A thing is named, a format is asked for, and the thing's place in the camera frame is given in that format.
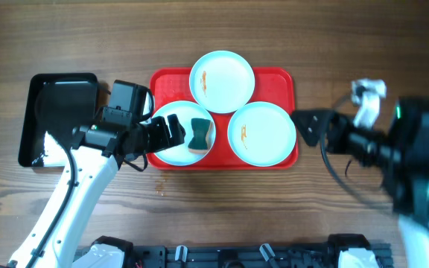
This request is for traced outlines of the green and orange sponge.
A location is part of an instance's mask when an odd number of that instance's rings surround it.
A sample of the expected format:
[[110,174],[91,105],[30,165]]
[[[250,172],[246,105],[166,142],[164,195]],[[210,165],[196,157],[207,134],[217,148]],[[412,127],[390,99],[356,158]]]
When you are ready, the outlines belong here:
[[188,143],[188,150],[196,154],[206,154],[211,149],[210,135],[213,122],[203,118],[192,118],[193,138]]

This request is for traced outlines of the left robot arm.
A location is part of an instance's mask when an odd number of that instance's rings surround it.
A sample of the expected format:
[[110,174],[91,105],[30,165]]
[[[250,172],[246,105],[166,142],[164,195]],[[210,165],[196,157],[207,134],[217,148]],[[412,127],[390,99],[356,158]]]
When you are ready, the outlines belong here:
[[76,251],[100,196],[123,163],[183,144],[175,114],[116,124],[98,121],[74,129],[68,162],[36,225],[12,254],[8,267],[128,267],[133,245],[102,237],[89,252]]

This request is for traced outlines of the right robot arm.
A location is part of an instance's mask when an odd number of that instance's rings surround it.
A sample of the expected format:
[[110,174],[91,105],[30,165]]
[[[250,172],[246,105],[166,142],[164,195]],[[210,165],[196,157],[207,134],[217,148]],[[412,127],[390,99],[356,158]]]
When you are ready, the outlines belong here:
[[395,105],[388,132],[374,130],[380,103],[356,101],[356,116],[330,109],[300,109],[291,113],[301,137],[319,147],[334,181],[349,195],[371,209],[383,207],[348,185],[328,159],[329,154],[349,155],[365,168],[381,170],[381,187],[392,201],[404,237],[410,264],[429,267],[429,98],[401,97]]

